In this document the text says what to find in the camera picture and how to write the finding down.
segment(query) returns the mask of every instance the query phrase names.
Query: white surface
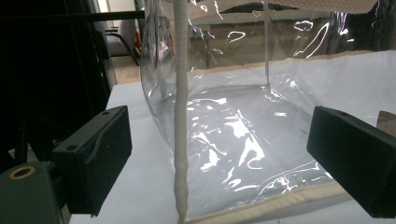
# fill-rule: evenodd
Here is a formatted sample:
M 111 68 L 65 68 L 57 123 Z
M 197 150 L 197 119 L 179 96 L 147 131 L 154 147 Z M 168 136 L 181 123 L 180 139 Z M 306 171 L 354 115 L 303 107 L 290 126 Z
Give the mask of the white surface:
M 128 105 L 134 148 L 98 217 L 73 215 L 71 224 L 176 223 L 173 174 L 140 83 L 115 86 L 107 108 Z M 355 202 L 318 209 L 314 203 L 287 209 L 261 224 L 395 223 L 372 219 Z

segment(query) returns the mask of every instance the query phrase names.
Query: metal bar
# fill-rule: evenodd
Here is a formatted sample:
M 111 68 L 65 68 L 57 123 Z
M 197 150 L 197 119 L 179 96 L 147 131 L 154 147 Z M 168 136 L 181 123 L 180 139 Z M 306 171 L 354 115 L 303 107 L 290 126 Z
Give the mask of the metal bar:
M 0 23 L 8 25 L 32 25 L 32 24 L 54 24 L 87 21 L 117 21 L 128 19 L 145 19 L 145 11 L 122 11 L 104 13 L 82 13 L 66 15 L 46 15 L 46 16 L 27 16 L 27 17 L 7 17 L 0 18 Z

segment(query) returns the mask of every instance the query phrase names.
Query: white rope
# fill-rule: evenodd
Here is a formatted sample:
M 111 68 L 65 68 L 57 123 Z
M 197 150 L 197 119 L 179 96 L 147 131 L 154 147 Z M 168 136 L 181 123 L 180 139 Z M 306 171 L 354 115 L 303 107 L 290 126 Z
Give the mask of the white rope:
M 186 220 L 189 188 L 187 185 L 187 1 L 174 0 L 176 29 L 176 104 L 175 104 L 175 198 L 178 224 Z

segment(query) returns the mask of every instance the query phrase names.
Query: floor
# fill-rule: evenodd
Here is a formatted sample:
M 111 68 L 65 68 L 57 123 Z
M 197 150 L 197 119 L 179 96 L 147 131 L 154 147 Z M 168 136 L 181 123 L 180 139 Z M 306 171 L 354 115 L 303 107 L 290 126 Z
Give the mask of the floor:
M 140 81 L 140 66 L 137 66 L 132 57 L 112 58 L 117 84 Z

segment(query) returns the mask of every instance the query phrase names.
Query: clear plastic bag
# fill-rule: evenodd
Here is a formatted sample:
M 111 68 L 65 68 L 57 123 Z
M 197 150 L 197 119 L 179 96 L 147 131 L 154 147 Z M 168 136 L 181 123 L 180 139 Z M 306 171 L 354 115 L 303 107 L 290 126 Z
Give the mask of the clear plastic bag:
M 391 1 L 358 15 L 221 2 L 189 3 L 188 218 L 334 183 L 306 152 L 316 105 L 374 126 L 396 113 Z M 173 167 L 172 1 L 146 11 L 142 85 Z

